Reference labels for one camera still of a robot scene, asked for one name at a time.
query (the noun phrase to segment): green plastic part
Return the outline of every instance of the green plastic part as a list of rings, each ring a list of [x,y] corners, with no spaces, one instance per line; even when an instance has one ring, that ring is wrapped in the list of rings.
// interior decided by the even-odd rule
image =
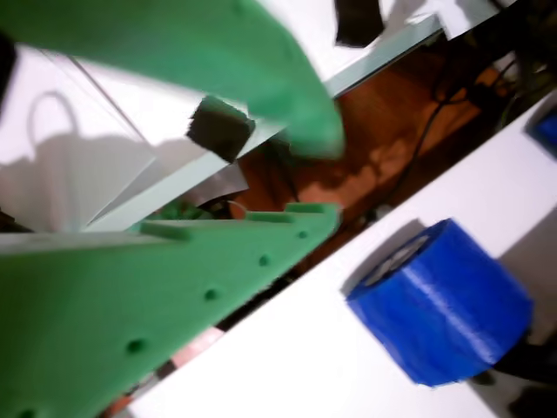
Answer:
[[[0,0],[19,42],[247,103],[292,148],[343,151],[333,101],[292,35],[255,0]]]
[[[0,235],[0,418],[91,418],[305,257],[335,205]]]

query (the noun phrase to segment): wooden floor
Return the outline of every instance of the wooden floor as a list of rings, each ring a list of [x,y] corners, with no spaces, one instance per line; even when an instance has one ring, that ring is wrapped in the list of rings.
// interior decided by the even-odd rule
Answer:
[[[431,87],[443,63],[440,55],[416,50],[338,98],[346,133],[346,152],[338,161],[295,158],[280,148],[278,160],[268,146],[245,155],[240,166],[250,190],[236,201],[253,211],[283,210],[285,203],[294,201],[294,191],[285,181],[291,178],[300,201],[339,203],[346,227],[312,255],[311,264],[319,262],[358,233],[361,225],[354,220],[387,195],[408,163],[438,105]],[[496,75],[485,71],[480,79],[489,82]],[[440,112],[418,164],[389,200],[391,205],[413,195],[483,141],[473,132],[464,135],[469,138],[462,134],[478,114],[468,102]]]

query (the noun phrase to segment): white table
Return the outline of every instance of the white table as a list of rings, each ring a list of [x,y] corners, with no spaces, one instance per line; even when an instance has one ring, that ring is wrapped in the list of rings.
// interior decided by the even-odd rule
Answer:
[[[434,390],[414,385],[352,314],[341,289],[357,276],[354,272],[362,263],[377,259],[377,254],[371,258],[370,254],[379,247],[384,252],[383,243],[415,219],[430,226],[454,218],[494,258],[507,253],[543,219],[550,219],[547,238],[553,246],[547,240],[545,245],[553,250],[541,252],[553,252],[557,162],[523,132],[534,110],[132,403],[132,414],[139,418],[494,417],[466,383]],[[398,242],[407,238],[400,236]],[[396,244],[391,240],[390,247]],[[549,255],[544,261],[546,275],[525,272],[534,281],[525,284],[537,302],[535,326],[543,327],[543,314],[557,318],[557,285],[544,281],[557,272],[553,259]]]

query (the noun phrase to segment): black object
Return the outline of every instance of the black object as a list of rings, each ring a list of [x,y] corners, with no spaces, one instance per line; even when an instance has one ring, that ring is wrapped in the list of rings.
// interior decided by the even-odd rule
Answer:
[[[508,409],[516,418],[554,418],[556,396],[554,388],[526,388]]]
[[[335,0],[337,45],[364,48],[385,29],[379,0]]]
[[[8,83],[14,65],[16,64],[16,48],[2,32],[0,32],[0,118],[2,117],[3,97],[8,89]]]
[[[243,112],[213,96],[203,98],[186,135],[197,145],[232,163],[255,129]]]
[[[557,350],[553,344],[529,344],[524,337],[493,368],[529,381],[557,385]]]

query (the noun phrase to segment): blue painter's tape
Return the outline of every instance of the blue painter's tape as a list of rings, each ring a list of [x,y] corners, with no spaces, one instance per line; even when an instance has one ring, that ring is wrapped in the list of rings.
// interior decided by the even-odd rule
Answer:
[[[527,331],[534,308],[450,219],[375,267],[347,301],[410,378],[427,386],[489,369]]]

